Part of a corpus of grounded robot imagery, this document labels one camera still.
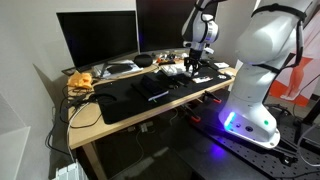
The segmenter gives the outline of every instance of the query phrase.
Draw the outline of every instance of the orange object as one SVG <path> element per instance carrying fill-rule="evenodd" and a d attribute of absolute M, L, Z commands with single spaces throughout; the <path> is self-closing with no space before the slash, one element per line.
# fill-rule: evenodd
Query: orange object
<path fill-rule="evenodd" d="M 81 87 L 86 89 L 92 88 L 92 76 L 90 73 L 79 73 L 76 71 L 68 80 L 68 86 Z"/>

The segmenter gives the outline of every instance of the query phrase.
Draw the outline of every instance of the white cable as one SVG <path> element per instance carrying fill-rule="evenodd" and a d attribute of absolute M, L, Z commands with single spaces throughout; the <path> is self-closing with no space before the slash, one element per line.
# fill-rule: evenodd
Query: white cable
<path fill-rule="evenodd" d="M 173 120 L 174 118 L 176 118 L 176 117 L 178 116 L 178 114 L 179 114 L 177 108 L 174 108 L 174 110 L 176 111 L 176 114 L 175 114 L 172 118 L 170 118 L 170 120 L 169 120 L 170 126 L 172 126 L 172 120 Z"/>
<path fill-rule="evenodd" d="M 70 149 L 70 146 L 69 146 L 69 130 L 70 130 L 70 127 L 71 127 L 71 124 L 72 124 L 72 121 L 74 120 L 74 118 L 80 113 L 80 111 L 85 108 L 89 103 L 86 103 L 84 104 L 83 106 L 81 106 L 78 110 L 76 110 L 75 113 L 72 114 L 70 120 L 69 120 L 69 125 L 68 125 L 68 130 L 67 130 L 67 147 L 68 147 L 68 151 L 69 151 L 69 154 L 70 154 L 70 157 L 72 159 L 72 161 L 75 163 L 76 161 L 74 160 L 73 158 L 73 155 L 71 153 L 71 149 Z"/>
<path fill-rule="evenodd" d="M 320 167 L 320 164 L 311 164 L 310 162 L 308 162 L 306 159 L 304 159 L 304 157 L 302 156 L 301 154 L 301 146 L 300 146 L 300 143 L 302 141 L 302 139 L 310 132 L 312 131 L 314 128 L 316 128 L 318 125 L 317 124 L 314 124 L 313 126 L 311 126 L 308 130 L 306 130 L 299 138 L 299 141 L 298 141 L 298 154 L 300 155 L 301 159 L 307 163 L 308 165 L 310 166 L 313 166 L 313 167 Z"/>
<path fill-rule="evenodd" d="M 128 170 L 128 169 L 131 168 L 132 166 L 134 166 L 134 165 L 136 165 L 137 163 L 139 163 L 139 162 L 142 160 L 142 158 L 144 157 L 143 147 L 142 147 L 142 145 L 140 144 L 140 142 L 139 142 L 139 140 L 138 140 L 138 136 L 139 136 L 140 133 L 141 133 L 141 130 L 139 130 L 139 132 L 138 132 L 137 135 L 136 135 L 136 142 L 138 143 L 138 145 L 139 145 L 139 147 L 140 147 L 140 149 L 141 149 L 141 156 L 140 156 L 140 158 L 139 158 L 136 162 L 132 163 L 130 166 L 126 167 L 126 168 L 123 169 L 122 171 L 118 172 L 116 175 L 112 176 L 112 177 L 110 178 L 110 180 L 112 180 L 113 178 L 115 178 L 116 176 L 118 176 L 119 174 L 121 174 L 122 172 Z"/>

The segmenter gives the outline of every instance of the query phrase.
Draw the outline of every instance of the mouse pad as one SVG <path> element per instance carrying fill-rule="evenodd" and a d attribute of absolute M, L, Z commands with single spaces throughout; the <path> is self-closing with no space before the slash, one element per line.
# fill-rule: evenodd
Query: mouse pad
<path fill-rule="evenodd" d="M 115 102 L 98 100 L 102 117 L 106 124 L 116 123 L 230 79 L 229 77 L 226 79 L 218 78 L 221 73 L 210 68 L 200 69 L 198 77 L 210 76 L 213 77 L 213 79 L 198 84 L 192 82 L 189 77 L 184 75 L 168 77 L 161 71 L 147 74 L 154 81 L 159 83 L 159 85 L 167 88 L 169 93 L 158 98 L 156 101 L 147 101 L 131 86 L 132 83 L 139 83 L 144 74 L 94 86 L 95 93 L 108 93 L 117 98 L 117 101 Z M 170 89 L 170 85 L 177 85 L 179 87 Z"/>

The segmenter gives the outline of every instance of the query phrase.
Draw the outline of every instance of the red object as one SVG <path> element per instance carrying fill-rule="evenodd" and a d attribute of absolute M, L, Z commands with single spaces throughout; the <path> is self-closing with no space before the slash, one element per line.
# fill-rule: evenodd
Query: red object
<path fill-rule="evenodd" d="M 216 103 L 219 103 L 219 104 L 222 102 L 221 99 L 219 99 L 219 100 L 218 99 L 213 99 L 213 101 L 216 102 Z"/>
<path fill-rule="evenodd" d="M 191 120 L 192 120 L 193 122 L 198 123 L 198 122 L 201 121 L 201 118 L 200 118 L 199 116 L 197 116 L 197 117 L 191 116 Z"/>

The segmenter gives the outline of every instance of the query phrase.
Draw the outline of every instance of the desk leg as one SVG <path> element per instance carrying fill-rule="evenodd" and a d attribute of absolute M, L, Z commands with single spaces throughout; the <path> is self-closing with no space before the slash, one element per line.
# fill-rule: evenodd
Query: desk leg
<path fill-rule="evenodd" d="M 91 164 L 91 167 L 93 168 L 94 172 L 96 173 L 96 176 L 99 180 L 106 180 L 107 176 L 103 170 L 103 167 L 100 163 L 98 154 L 94 148 L 94 142 L 88 143 L 86 145 L 83 145 L 84 152 L 86 153 L 89 162 Z"/>

